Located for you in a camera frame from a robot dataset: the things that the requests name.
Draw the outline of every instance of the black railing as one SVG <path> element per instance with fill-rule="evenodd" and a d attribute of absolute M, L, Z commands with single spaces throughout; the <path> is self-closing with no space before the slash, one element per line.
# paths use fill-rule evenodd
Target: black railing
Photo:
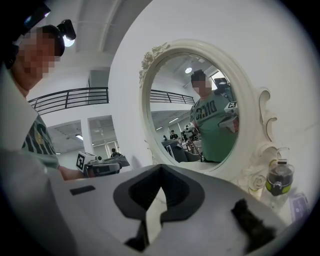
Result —
<path fill-rule="evenodd" d="M 195 104 L 194 98 L 174 92 L 151 90 L 152 103 Z M 40 115 L 79 106 L 109 103 L 108 87 L 63 90 L 29 100 Z"/>
<path fill-rule="evenodd" d="M 194 98 L 191 96 L 178 94 L 174 92 L 151 90 L 150 102 L 152 103 L 180 103 L 180 104 L 195 104 Z"/>
<path fill-rule="evenodd" d="M 108 87 L 63 90 L 29 100 L 40 115 L 79 106 L 109 103 Z"/>

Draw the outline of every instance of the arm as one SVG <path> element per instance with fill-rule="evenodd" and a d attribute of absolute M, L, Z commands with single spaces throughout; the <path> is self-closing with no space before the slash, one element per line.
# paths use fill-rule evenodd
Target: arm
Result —
<path fill-rule="evenodd" d="M 60 171 L 60 173 L 65 181 L 83 179 L 85 177 L 81 171 L 72 170 L 72 169 L 63 167 L 61 165 L 58 166 L 58 170 Z"/>

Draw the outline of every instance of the striped shirt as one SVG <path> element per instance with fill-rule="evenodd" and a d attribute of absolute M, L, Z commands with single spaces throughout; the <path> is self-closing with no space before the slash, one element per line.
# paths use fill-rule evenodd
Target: striped shirt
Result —
<path fill-rule="evenodd" d="M 48 129 L 39 114 L 23 142 L 22 150 L 39 159 L 46 167 L 57 169 L 59 166 Z"/>

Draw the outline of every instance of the ornate mirror frame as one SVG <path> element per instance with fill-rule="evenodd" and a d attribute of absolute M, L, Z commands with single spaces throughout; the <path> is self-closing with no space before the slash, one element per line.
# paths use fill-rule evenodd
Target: ornate mirror frame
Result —
<path fill-rule="evenodd" d="M 186 167 L 175 161 L 162 146 L 161 141 L 156 140 L 158 136 L 152 121 L 150 105 L 151 87 L 161 67 L 159 63 L 179 53 L 201 56 L 216 66 L 230 82 L 239 110 L 238 138 L 228 157 L 217 166 L 208 169 L 199 170 L 196 166 L 188 168 L 229 181 L 236 178 L 241 170 L 255 171 L 255 167 L 259 170 L 267 168 L 270 161 L 275 159 L 277 150 L 271 127 L 272 121 L 277 118 L 274 113 L 266 110 L 266 102 L 270 98 L 269 90 L 254 88 L 241 66 L 221 49 L 191 39 L 175 40 L 153 47 L 144 55 L 142 61 L 142 70 L 139 72 L 139 110 L 144 127 L 145 146 L 152 152 L 153 164 Z"/>

